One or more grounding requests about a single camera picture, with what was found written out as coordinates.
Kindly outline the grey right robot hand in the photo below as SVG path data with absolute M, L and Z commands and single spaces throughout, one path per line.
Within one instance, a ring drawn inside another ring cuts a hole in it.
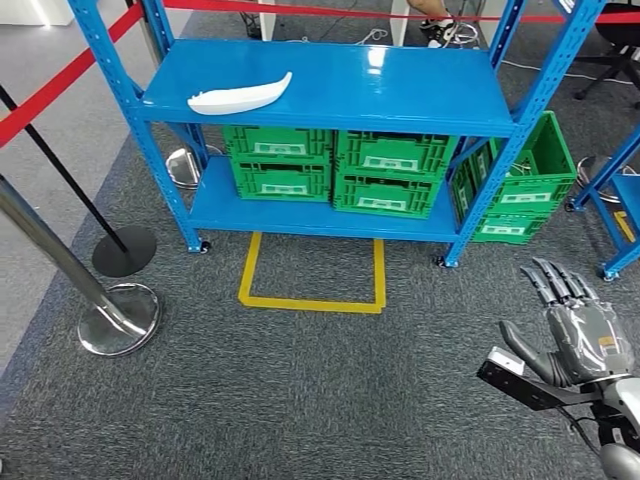
M 563 265 L 534 257 L 536 270 L 521 271 L 535 288 L 544 307 L 554 352 L 541 352 L 511 321 L 499 323 L 503 340 L 541 380 L 569 387 L 630 376 L 635 356 L 632 345 L 609 302 L 577 273 Z

